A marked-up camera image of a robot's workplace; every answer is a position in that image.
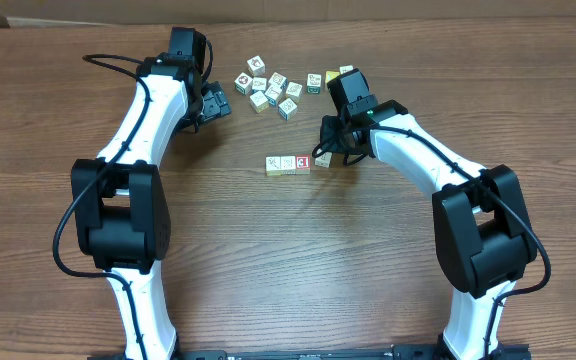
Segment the red e block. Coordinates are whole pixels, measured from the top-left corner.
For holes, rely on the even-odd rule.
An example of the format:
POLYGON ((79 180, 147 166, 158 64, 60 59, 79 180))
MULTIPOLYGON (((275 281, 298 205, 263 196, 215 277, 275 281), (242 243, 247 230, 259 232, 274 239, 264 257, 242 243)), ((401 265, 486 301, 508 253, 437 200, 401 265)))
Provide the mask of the red e block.
POLYGON ((323 168, 329 168, 330 164, 331 164, 331 160, 332 160, 332 153, 331 152, 325 152, 325 153, 322 153, 320 156, 316 157, 314 159, 314 163, 316 166, 323 167, 323 168))
POLYGON ((311 158, 309 155, 296 155, 296 174, 305 175, 311 172, 311 158))

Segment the red E block front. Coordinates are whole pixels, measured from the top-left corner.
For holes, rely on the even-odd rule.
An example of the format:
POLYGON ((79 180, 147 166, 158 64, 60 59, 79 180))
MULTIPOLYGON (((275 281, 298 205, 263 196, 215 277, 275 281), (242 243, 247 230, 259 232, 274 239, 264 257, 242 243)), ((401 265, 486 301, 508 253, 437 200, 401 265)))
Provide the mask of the red E block front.
POLYGON ((296 174, 305 175, 311 172, 311 158, 309 155, 296 155, 296 174))

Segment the yellow top picture block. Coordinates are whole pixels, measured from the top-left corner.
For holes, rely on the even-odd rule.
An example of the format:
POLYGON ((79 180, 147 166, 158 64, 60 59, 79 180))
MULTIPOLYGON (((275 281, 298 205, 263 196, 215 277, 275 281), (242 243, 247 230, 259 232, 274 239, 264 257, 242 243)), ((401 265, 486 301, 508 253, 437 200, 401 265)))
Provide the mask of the yellow top picture block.
POLYGON ((281 156, 280 168, 283 175, 294 175, 296 173, 296 157, 295 156, 281 156))

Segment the plain wooden picture block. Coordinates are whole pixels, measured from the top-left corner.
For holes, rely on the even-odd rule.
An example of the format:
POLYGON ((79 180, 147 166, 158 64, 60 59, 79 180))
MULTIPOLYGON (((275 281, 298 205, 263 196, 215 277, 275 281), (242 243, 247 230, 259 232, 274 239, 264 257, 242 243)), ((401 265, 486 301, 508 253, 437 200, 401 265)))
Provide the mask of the plain wooden picture block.
POLYGON ((268 156, 265 158, 265 170, 267 176, 278 176, 282 174, 281 157, 268 156))

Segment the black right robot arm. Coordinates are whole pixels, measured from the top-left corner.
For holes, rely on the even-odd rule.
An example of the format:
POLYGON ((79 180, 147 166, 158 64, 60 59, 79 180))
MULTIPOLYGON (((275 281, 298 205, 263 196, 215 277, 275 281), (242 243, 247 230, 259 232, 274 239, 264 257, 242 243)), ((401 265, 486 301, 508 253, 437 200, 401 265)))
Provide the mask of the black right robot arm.
POLYGON ((436 256, 453 294, 448 323, 426 358, 530 358, 528 346, 497 338, 507 300, 542 289, 551 276, 516 174, 453 152, 403 105, 379 102, 357 69, 326 87, 337 113, 323 117, 313 156, 340 154, 346 166, 377 159, 431 200, 436 256))

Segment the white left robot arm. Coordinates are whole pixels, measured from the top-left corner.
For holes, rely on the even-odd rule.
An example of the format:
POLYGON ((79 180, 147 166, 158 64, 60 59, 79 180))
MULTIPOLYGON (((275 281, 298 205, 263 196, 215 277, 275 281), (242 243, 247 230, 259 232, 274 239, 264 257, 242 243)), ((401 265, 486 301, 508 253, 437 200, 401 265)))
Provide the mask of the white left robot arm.
POLYGON ((159 166, 179 132, 230 114, 221 85, 208 80, 212 62, 204 34, 173 28, 167 51, 137 61, 128 74, 135 95, 111 141, 71 170, 73 201, 53 240, 73 218, 79 248, 96 267, 91 277, 106 279, 115 295, 126 337, 122 359, 181 356, 163 289, 171 218, 159 166))

